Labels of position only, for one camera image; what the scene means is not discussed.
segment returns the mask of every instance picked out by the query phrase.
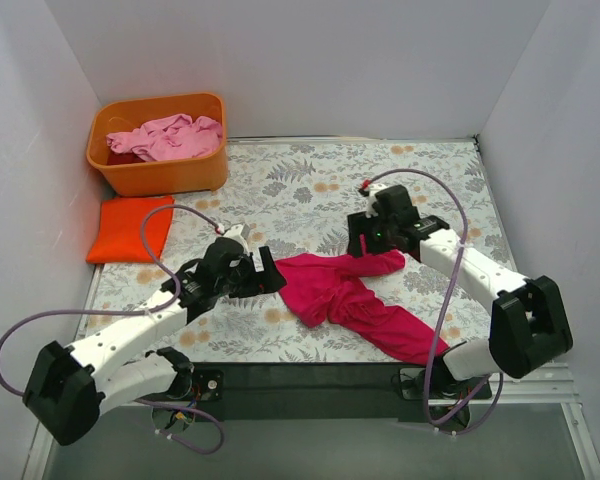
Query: pink cloth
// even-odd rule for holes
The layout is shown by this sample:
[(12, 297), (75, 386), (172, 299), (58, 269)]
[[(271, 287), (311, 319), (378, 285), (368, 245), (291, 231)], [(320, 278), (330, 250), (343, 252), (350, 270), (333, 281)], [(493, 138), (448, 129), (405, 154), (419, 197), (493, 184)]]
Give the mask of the pink cloth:
[(178, 114), (142, 124), (132, 132), (110, 133), (114, 153), (135, 153), (145, 162), (203, 157), (222, 143), (222, 125), (209, 117)]
[[(385, 306), (358, 278), (386, 275), (404, 265), (404, 256), (395, 250), (361, 258), (304, 253), (276, 262), (287, 280), (280, 296), (306, 326), (315, 327), (329, 317), (393, 358), (425, 365), (433, 330), (404, 308)], [(440, 339), (436, 353), (447, 348)]]

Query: orange cloth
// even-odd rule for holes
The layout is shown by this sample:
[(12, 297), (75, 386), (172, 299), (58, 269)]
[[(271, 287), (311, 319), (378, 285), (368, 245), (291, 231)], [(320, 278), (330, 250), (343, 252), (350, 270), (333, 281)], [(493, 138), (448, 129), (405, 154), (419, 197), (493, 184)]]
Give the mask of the orange cloth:
[[(152, 263), (142, 245), (140, 227), (147, 214), (163, 205), (172, 205), (173, 197), (114, 198), (102, 204), (98, 238), (87, 255), (88, 263)], [(173, 209), (156, 213), (147, 223), (146, 235), (151, 250), (160, 257), (167, 241)]]

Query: floral tablecloth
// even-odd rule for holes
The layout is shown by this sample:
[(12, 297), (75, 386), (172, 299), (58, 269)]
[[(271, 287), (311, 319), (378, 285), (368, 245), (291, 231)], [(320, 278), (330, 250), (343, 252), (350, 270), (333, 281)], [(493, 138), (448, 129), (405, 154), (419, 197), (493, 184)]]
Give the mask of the floral tablecloth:
[[(228, 146), (230, 176), (216, 192), (176, 195), (176, 203), (193, 206), (225, 226), (251, 226), (252, 249), (268, 245), (274, 258), (302, 252), (339, 255), (347, 245), (346, 216), (365, 201), (356, 192), (365, 178), (396, 167), (413, 167), (440, 177), (458, 195), (470, 219), (470, 242), (481, 252), (511, 267), (511, 258), (496, 217), (475, 147), (451, 143), (289, 143)], [(415, 175), (396, 175), (384, 183), (404, 184), (424, 215), (435, 214), (457, 231), (460, 217), (436, 184)], [(176, 211), (163, 261), (177, 268), (200, 257), (213, 232), (203, 221)], [(164, 281), (157, 267), (107, 264), (95, 293), (94, 307), (127, 309)], [(448, 280), (413, 260), (406, 268), (365, 283), (386, 304), (402, 305), (433, 326)], [(91, 316), (81, 333), (91, 335), (116, 318)], [(446, 315), (443, 338), (451, 345), (485, 336), (489, 315), (457, 289)], [(325, 322), (305, 327), (277, 294), (245, 300), (221, 299), (216, 308), (152, 348), (173, 345), (192, 361), (237, 362), (377, 362), (390, 361), (357, 334)]]

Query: metal frame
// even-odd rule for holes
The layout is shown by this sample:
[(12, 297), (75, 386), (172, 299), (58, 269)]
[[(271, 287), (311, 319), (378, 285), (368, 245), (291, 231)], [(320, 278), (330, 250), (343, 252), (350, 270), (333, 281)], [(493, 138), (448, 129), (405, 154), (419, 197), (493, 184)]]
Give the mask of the metal frame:
[[(282, 137), (282, 138), (235, 138), (230, 139), (229, 142), (232, 144), (278, 144), (278, 143), (384, 143), (393, 140), (384, 139), (372, 139), (372, 138), (359, 138), (359, 137)], [(436, 143), (436, 142), (457, 142), (464, 143), (472, 141), (475, 148), (474, 139), (428, 139), (428, 140), (411, 140), (401, 139), (395, 141), (408, 141), (411, 143)], [(476, 154), (478, 156), (479, 165), (483, 176), (485, 177), (487, 189), (489, 195), (493, 199), (493, 192), (488, 182), (488, 177), (480, 152), (476, 148)], [(498, 224), (502, 231), (503, 238), (507, 251), (509, 252), (511, 263), (514, 267), (515, 261), (511, 252), (509, 241), (506, 237), (504, 227), (500, 213), (498, 212), (497, 205), (493, 202), (494, 210)], [(86, 307), (89, 308), (93, 305), (95, 293), (100, 282), (102, 275), (102, 266), (96, 267), (91, 285), (89, 287), (89, 293), (87, 295)], [(86, 316), (80, 319), (78, 331), (76, 333), (76, 340), (84, 338), (86, 334)], [(399, 363), (387, 363), (384, 364), (387, 367), (399, 368)], [(497, 382), (497, 376), (490, 379), (491, 385), (495, 386)], [(485, 404), (490, 403), (491, 400), (474, 400), (472, 403)], [(402, 402), (401, 405), (404, 407), (405, 404), (411, 402)], [(448, 404), (445, 400), (432, 400), (431, 405)], [(562, 410), (565, 416), (569, 433), (575, 447), (578, 459), (580, 461), (584, 477), (586, 479), (600, 479), (600, 462), (595, 452), (593, 442), (585, 419), (582, 415), (582, 405), (579, 403), (579, 395), (575, 387), (573, 377), (568, 369), (566, 363), (551, 363), (544, 367), (532, 372), (524, 380), (514, 380), (511, 378), (505, 379), (502, 396), (500, 397), (500, 403), (503, 404), (515, 404), (515, 403), (536, 403), (536, 404), (561, 404)], [(23, 472), (23, 480), (41, 480), (44, 475), (44, 471), (49, 461), (51, 453), (51, 447), (53, 444), (53, 437), (51, 434), (41, 425), (38, 424), (36, 432), (34, 434), (33, 442), (29, 451), (29, 456)]]

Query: orange bin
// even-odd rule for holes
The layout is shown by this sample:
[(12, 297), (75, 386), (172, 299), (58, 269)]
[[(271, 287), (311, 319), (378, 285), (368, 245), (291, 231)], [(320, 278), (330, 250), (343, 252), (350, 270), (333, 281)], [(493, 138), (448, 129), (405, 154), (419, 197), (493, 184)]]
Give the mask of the orange bin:
[[(224, 130), (220, 147), (211, 155), (180, 160), (107, 165), (109, 133), (130, 132), (149, 120), (186, 113), (219, 122)], [(125, 197), (217, 190), (227, 181), (227, 123), (222, 99), (212, 93), (143, 98), (112, 103), (96, 115), (87, 145), (87, 160), (113, 189)]]

